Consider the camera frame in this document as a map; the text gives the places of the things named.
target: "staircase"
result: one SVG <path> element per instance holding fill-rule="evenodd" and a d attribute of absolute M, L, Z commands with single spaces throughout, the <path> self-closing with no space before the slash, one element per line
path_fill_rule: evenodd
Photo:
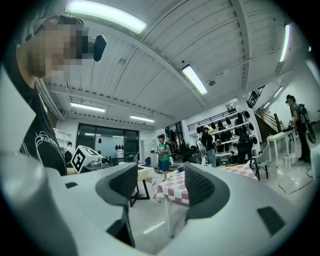
<path fill-rule="evenodd" d="M 255 112 L 255 117 L 260 129 L 262 142 L 265 142 L 268 136 L 276 135 L 277 133 L 281 132 L 277 114 L 274 114 L 273 117 L 268 113 L 258 109 L 257 112 Z"/>

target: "jeans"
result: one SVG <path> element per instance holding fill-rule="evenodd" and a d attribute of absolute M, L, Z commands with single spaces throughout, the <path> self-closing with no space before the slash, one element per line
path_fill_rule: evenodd
<path fill-rule="evenodd" d="M 310 149 L 306 138 L 306 126 L 300 120 L 296 122 L 299 139 L 301 142 L 301 157 L 310 160 Z"/>
<path fill-rule="evenodd" d="M 212 167 L 216 167 L 216 150 L 210 149 L 206 151 L 206 157 L 208 158 L 208 162 Z"/>

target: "black t-shirt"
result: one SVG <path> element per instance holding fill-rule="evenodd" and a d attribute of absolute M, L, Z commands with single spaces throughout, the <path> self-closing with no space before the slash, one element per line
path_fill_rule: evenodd
<path fill-rule="evenodd" d="M 30 88 L 20 74 L 16 51 L 17 45 L 11 44 L 2 62 L 13 85 L 36 114 L 24 137 L 20 152 L 38 159 L 45 167 L 57 169 L 60 175 L 64 176 L 67 174 L 66 164 L 55 132 L 39 93 L 36 89 Z"/>
<path fill-rule="evenodd" d="M 201 136 L 201 143 L 203 146 L 205 146 L 206 148 L 208 149 L 213 149 L 214 148 L 214 145 L 212 144 L 212 141 L 214 139 L 212 138 L 211 135 L 208 135 L 208 133 L 203 133 L 202 136 Z"/>

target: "person in green shirt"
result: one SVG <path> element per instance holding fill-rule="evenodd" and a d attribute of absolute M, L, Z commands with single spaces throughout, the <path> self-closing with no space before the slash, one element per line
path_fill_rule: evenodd
<path fill-rule="evenodd" d="M 159 144 L 156 147 L 155 153 L 158 154 L 159 172 L 164 172 L 163 181 L 165 181 L 169 172 L 170 147 L 166 144 L 165 137 L 163 135 L 159 135 L 158 140 Z"/>

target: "stair railing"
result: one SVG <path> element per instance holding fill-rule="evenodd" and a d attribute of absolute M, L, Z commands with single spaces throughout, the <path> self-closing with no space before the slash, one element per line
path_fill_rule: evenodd
<path fill-rule="evenodd" d="M 275 126 L 277 131 L 278 131 L 278 133 L 280 133 L 282 131 L 282 128 L 281 128 L 277 113 L 275 113 L 273 116 L 271 116 L 271 115 L 269 115 L 268 113 L 264 112 L 263 110 L 261 110 L 259 108 L 258 108 L 258 110 L 256 112 L 261 117 L 262 121 L 264 121 L 266 123 L 270 123 L 273 126 Z"/>

